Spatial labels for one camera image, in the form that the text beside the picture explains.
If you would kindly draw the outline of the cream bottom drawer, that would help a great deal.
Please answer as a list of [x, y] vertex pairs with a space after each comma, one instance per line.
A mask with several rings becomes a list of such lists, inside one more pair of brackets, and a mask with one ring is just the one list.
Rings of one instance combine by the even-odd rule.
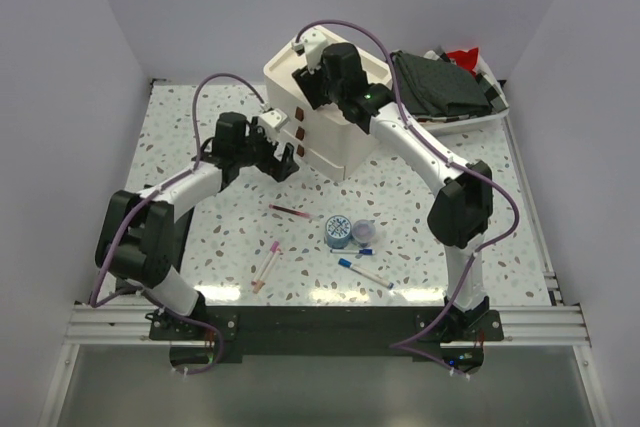
[[284, 136], [282, 141], [290, 143], [293, 146], [294, 155], [297, 160], [300, 160], [310, 168], [315, 169], [330, 180], [341, 182], [346, 178], [346, 170], [344, 166], [334, 164], [327, 158], [318, 154], [315, 150], [302, 146], [290, 136]]

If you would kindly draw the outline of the cream drawer cabinet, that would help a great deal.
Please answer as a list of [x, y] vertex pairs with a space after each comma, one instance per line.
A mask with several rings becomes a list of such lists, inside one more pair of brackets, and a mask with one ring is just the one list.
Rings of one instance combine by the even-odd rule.
[[[344, 41], [324, 27], [316, 28], [327, 37], [329, 45]], [[289, 117], [279, 139], [290, 136], [334, 164], [344, 166], [347, 179], [377, 147], [378, 141], [347, 122], [334, 104], [313, 110], [292, 77], [302, 67], [306, 67], [305, 57], [298, 56], [289, 43], [263, 68], [269, 105]]]

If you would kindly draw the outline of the blue patterned round jar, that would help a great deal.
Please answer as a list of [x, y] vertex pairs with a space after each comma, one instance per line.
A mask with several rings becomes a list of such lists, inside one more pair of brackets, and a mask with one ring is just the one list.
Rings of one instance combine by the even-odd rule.
[[352, 238], [352, 224], [343, 215], [333, 215], [325, 223], [324, 239], [329, 248], [344, 249]]

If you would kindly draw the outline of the clear purple round jar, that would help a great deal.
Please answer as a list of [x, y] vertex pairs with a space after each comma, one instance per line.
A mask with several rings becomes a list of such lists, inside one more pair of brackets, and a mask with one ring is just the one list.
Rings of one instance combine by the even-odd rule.
[[352, 225], [352, 240], [360, 247], [368, 247], [376, 237], [375, 222], [367, 219], [357, 220]]

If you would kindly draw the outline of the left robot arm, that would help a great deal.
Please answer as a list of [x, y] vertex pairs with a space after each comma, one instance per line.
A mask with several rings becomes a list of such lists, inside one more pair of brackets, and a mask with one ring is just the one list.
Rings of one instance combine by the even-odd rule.
[[213, 136], [197, 140], [196, 155], [186, 168], [153, 187], [113, 194], [95, 251], [98, 276], [90, 306], [104, 305], [101, 287], [105, 277], [113, 275], [173, 316], [171, 325], [183, 338], [200, 337], [208, 326], [206, 302], [175, 266], [175, 224], [200, 202], [229, 187], [245, 167], [255, 167], [277, 182], [297, 172], [293, 146], [277, 149], [287, 121], [279, 109], [253, 118], [225, 112], [218, 117]]

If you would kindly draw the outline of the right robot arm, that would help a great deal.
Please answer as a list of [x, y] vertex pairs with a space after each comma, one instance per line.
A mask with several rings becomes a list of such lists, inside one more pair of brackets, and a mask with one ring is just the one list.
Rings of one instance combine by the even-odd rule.
[[445, 248], [449, 275], [439, 317], [452, 337], [469, 339], [489, 310], [481, 279], [481, 246], [493, 213], [489, 166], [451, 153], [411, 120], [398, 86], [370, 82], [353, 44], [296, 41], [292, 49], [305, 59], [292, 77], [311, 107], [336, 105], [348, 122], [392, 147], [429, 187], [434, 202], [427, 225]]

